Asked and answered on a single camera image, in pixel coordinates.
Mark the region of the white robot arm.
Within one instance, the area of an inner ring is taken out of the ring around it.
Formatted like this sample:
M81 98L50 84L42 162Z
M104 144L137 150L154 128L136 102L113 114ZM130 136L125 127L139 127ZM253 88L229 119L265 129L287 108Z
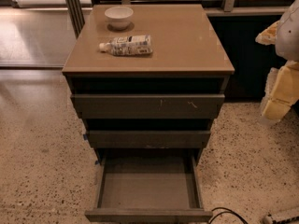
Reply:
M274 45L276 55L286 60L279 69L270 69L260 105L260 122L272 126L299 100L299 0L295 0L278 21L259 33L255 41Z

